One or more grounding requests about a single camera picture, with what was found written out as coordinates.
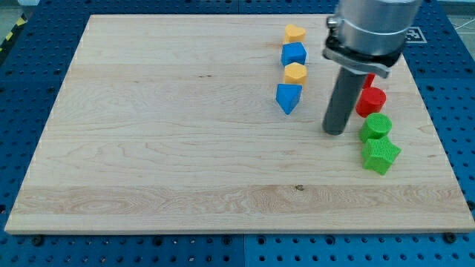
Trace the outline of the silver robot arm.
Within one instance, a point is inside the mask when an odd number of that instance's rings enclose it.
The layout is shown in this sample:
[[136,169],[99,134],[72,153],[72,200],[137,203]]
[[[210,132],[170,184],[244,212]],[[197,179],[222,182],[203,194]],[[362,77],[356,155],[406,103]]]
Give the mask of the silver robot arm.
[[421,0],[340,0],[327,17],[326,59],[357,74],[387,78],[399,60]]

